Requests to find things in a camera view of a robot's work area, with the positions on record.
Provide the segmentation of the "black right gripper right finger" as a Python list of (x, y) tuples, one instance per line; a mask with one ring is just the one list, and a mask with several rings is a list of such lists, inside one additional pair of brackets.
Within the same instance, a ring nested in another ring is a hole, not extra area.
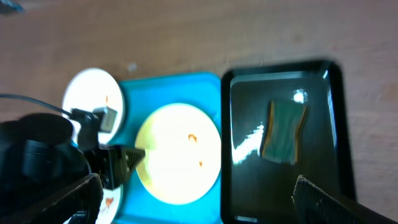
[(397, 224), (354, 200), (327, 192), (303, 175), (297, 177), (292, 200), (300, 223)]

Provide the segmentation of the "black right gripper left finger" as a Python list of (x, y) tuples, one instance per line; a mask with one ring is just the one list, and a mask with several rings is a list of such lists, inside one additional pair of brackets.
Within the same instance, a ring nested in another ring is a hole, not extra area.
[(89, 174), (26, 208), (2, 216), (1, 223), (94, 224), (102, 199), (103, 187), (99, 175)]

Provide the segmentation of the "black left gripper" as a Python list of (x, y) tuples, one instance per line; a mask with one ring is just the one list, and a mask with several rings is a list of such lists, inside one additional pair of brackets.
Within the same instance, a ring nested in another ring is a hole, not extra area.
[(78, 146), (90, 165), (92, 172), (97, 173), (103, 188), (114, 190), (123, 182), (128, 182), (138, 164), (145, 158), (144, 149), (127, 146)]

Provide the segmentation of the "yellow round plate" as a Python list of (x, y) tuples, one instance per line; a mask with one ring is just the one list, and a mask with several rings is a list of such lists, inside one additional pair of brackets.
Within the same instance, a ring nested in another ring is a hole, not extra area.
[(139, 128), (135, 147), (145, 151), (136, 172), (156, 199), (185, 205), (204, 196), (221, 169), (221, 138), (211, 118), (185, 103), (151, 113)]

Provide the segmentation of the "green yellow sponge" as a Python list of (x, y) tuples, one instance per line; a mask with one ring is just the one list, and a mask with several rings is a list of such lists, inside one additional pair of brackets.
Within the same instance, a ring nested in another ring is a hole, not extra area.
[(272, 100), (269, 104), (267, 131), (261, 157), (279, 164), (296, 164), (299, 158), (301, 129), (306, 114), (306, 104)]

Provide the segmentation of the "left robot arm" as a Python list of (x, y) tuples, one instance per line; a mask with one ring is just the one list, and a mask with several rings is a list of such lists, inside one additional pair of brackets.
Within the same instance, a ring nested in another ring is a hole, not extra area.
[(55, 188), (98, 174), (105, 189), (131, 178), (145, 158), (143, 149), (103, 145), (101, 113), (34, 113), (1, 123), (1, 193)]

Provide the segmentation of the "black water tray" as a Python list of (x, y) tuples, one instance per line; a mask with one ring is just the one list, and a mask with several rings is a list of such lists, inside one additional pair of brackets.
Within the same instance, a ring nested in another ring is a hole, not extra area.
[[(307, 105), (298, 162), (261, 157), (269, 104)], [(332, 60), (233, 68), (221, 79), (221, 217), (225, 223), (297, 223), (297, 177), (356, 198), (343, 72)]]

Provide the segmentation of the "white plate with red stain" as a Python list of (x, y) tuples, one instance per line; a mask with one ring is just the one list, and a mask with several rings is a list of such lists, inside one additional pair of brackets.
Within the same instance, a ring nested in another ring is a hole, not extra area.
[(105, 70), (87, 68), (75, 75), (68, 84), (62, 101), (62, 109), (74, 108), (92, 112), (98, 108), (111, 108), (116, 111), (112, 130), (99, 133), (100, 144), (109, 144), (123, 125), (126, 105), (119, 84)]

